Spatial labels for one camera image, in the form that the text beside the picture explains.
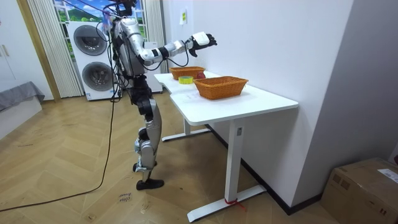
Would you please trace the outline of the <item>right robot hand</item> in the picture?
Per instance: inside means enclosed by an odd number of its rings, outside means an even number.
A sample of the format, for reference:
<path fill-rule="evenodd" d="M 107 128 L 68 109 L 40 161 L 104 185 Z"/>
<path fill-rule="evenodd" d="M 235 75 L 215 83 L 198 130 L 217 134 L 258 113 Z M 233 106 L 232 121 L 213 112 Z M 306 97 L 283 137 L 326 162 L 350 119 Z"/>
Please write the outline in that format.
<path fill-rule="evenodd" d="M 188 48 L 191 56 L 198 57 L 196 51 L 217 45 L 217 41 L 211 34 L 198 32 L 193 34 L 188 40 Z"/>

